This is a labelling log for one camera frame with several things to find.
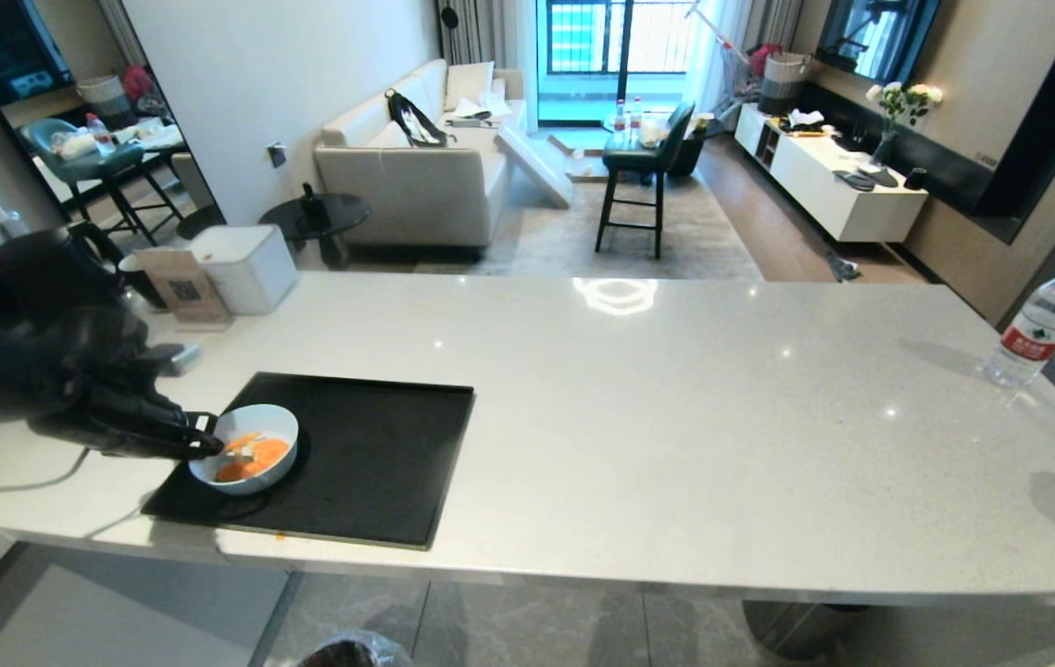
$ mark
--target bottle label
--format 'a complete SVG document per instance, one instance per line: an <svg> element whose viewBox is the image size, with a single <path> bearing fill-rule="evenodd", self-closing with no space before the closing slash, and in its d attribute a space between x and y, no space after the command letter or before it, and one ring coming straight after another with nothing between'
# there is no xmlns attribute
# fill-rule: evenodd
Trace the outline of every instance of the bottle label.
<svg viewBox="0 0 1055 667"><path fill-rule="evenodd" d="M1009 325L1000 344L1006 350L1028 360L1048 360L1055 354L1055 329L1018 315Z"/></svg>

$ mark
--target white bowl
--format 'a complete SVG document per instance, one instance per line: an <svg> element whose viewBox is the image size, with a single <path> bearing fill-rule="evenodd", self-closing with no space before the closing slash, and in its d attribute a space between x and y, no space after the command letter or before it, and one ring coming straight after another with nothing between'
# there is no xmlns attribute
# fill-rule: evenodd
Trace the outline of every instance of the white bowl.
<svg viewBox="0 0 1055 667"><path fill-rule="evenodd" d="M224 443L233 442L235 438L242 438L247 434L254 434L260 431L265 438L279 438L286 443L292 444L289 451L273 463L268 470L249 477L247 480L238 481L214 481L214 476L218 469L227 463L231 463L233 457L227 455L210 456L203 459L189 461L189 473L193 474L198 481L204 484L223 491L231 496L247 496L257 491L268 489L274 482L283 480L285 475L292 469L292 464L298 460L298 418L292 413L286 411L281 405L244 405L239 409L233 409L218 418L214 425L214 437L223 440Z"/></svg>

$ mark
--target black bar stool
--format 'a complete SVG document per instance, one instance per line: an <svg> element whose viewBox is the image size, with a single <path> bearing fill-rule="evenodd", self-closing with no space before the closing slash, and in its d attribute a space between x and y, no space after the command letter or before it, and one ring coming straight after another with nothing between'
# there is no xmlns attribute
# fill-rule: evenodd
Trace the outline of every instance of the black bar stool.
<svg viewBox="0 0 1055 667"><path fill-rule="evenodd" d="M597 228L597 246L595 252L600 252L600 241L607 227L628 227L630 229L650 229L655 233L655 259L659 259L663 253L664 236L664 182L667 172L675 164L675 157L679 155L679 147L684 145L684 135L687 134L688 123L692 122L692 102L682 102L680 106L667 118L667 139L656 148L644 148L637 140L630 140L628 145L621 145L619 138L612 138L605 144L602 152L602 164L609 169L609 183L605 185L605 204L602 204L602 220ZM615 199L613 190L617 189L617 177L620 172L633 171L638 173L655 174L655 202L636 202L634 199ZM633 204L638 207L654 207L655 224L622 224L611 223L609 221L609 210L613 203Z"/></svg>
<svg viewBox="0 0 1055 667"><path fill-rule="evenodd" d="M65 122L63 119L42 118L39 121L34 121L20 128L20 135L24 136L24 139L32 145L34 151L50 169L50 172L53 172L54 176L57 176L70 187L71 194L74 195L74 203L78 204L79 212L81 212L83 220L91 223L91 214L90 211L87 211L87 204L82 202L78 184L80 180L99 180L102 183L104 189L108 190L108 194L111 194L111 201L116 204L119 214L123 216L123 220L120 220L115 227L104 229L104 231L108 233L112 233L113 231L130 231L132 233L142 231L145 232L145 237L149 240L149 244L157 245L157 242L153 239L153 232L162 228L164 224L169 223L169 218L172 216L176 216L179 221L180 211L169 199L169 195L164 193L164 190L157 185L157 182L153 178L153 174L145 169L145 164L142 164L145 161L145 148L139 147L138 144L121 144L119 147L116 147L115 151L112 151L108 155L99 155L98 152L95 152L90 153L90 155L74 157L73 160L61 159L53 151L54 134L58 132L75 132L77 130L77 127ZM149 204L147 207L134 207L128 201L128 197L124 196L123 191L119 189L119 185L116 182L116 177L128 170L133 170L139 176L145 177L162 203ZM150 230L146 227L145 221L141 221L140 216L136 214L136 211L148 209L169 209L171 213Z"/></svg>

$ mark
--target glass door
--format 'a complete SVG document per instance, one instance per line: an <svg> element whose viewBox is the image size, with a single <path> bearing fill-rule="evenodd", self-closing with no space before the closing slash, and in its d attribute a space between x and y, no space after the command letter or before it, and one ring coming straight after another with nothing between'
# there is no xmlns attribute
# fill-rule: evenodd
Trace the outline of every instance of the glass door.
<svg viewBox="0 0 1055 667"><path fill-rule="evenodd" d="M684 94L693 21L688 0L536 0L544 126L599 126L619 98L674 109ZM627 66L621 60L626 56Z"/></svg>

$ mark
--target white tv cabinet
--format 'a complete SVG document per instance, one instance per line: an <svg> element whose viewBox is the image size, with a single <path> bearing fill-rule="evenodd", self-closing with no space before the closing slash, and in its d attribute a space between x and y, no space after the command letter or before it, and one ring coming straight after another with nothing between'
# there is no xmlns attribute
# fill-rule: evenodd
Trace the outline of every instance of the white tv cabinet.
<svg viewBox="0 0 1055 667"><path fill-rule="evenodd" d="M853 190L832 171L856 171L858 164L869 160L869 153L849 153L827 136L783 133L756 104L742 107L734 136L837 241L904 241L926 202L926 191L901 187L905 178L895 170L890 173L899 180L897 187L878 186L871 193Z"/></svg>

